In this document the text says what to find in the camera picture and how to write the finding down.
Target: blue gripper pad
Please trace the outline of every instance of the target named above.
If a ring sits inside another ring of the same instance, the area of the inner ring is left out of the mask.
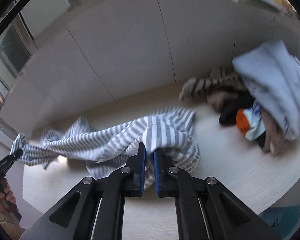
[[[137,154],[137,164],[133,173],[133,182],[139,185],[140,195],[143,196],[145,189],[145,173],[146,173],[146,148],[143,143],[139,144]]]
[[[159,191],[160,191],[160,180],[159,180],[159,175],[160,175],[160,171],[159,171],[159,165],[158,165],[158,154],[155,151],[153,153],[153,166],[154,166],[154,181],[155,181],[155,193],[157,196],[159,196]]]

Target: gray and white striped fabric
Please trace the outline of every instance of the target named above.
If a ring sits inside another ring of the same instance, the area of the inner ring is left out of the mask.
[[[147,188],[154,182],[152,153],[158,148],[172,157],[175,166],[188,172],[196,168],[200,151],[194,139],[194,115],[193,110],[170,107],[102,131],[96,131],[81,117],[65,134],[48,130],[40,147],[27,144],[25,136],[19,134],[11,153],[21,148],[23,156],[18,161],[29,166],[46,165],[59,155],[84,160],[92,177],[100,179],[125,166],[142,142],[147,152]]]

